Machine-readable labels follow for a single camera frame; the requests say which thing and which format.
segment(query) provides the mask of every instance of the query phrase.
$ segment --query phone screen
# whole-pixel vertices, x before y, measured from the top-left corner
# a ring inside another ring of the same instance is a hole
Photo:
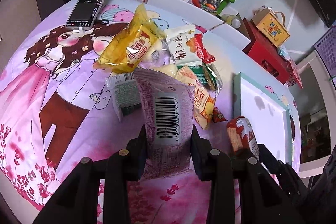
[[[79,0],[67,22],[67,27],[90,26],[102,0]]]

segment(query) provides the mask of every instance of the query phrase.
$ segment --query white cardboard flap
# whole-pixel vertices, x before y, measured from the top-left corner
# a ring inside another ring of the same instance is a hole
[[[223,22],[208,12],[182,0],[148,0],[148,4],[183,17],[188,22],[208,30]],[[228,24],[222,24],[214,28],[212,32],[230,42],[239,50],[242,50],[251,42],[246,36]]]

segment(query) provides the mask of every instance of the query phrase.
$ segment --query white shirt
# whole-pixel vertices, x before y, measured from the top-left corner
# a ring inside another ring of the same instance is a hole
[[[105,78],[111,72],[102,69],[93,69],[92,65],[98,55],[91,51],[84,55],[82,60],[70,68],[58,74],[56,80],[60,81],[57,88],[58,95],[72,105],[83,109],[103,109],[107,106],[111,93],[105,87]],[[90,99],[90,95],[96,94],[99,102]]]

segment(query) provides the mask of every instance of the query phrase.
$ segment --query brown pants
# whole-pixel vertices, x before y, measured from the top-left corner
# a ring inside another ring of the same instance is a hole
[[[56,125],[56,130],[47,149],[46,157],[56,166],[61,161],[72,138],[81,123],[89,113],[88,109],[76,107],[63,100],[55,92],[40,112],[42,137],[46,136],[51,126]]]

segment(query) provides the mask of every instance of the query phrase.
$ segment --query silver bolt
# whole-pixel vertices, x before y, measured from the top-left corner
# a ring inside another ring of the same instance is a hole
[[[247,160],[249,163],[251,163],[251,164],[257,164],[257,159],[256,158],[253,158],[253,157],[250,157],[248,160]]]
[[[89,161],[90,161],[89,157],[83,157],[83,158],[81,158],[81,163],[83,163],[83,164],[87,164]]]
[[[128,150],[127,149],[121,149],[121,150],[119,150],[119,155],[120,156],[127,156],[128,155]]]
[[[210,154],[213,156],[218,156],[220,154],[220,151],[218,149],[211,149]]]

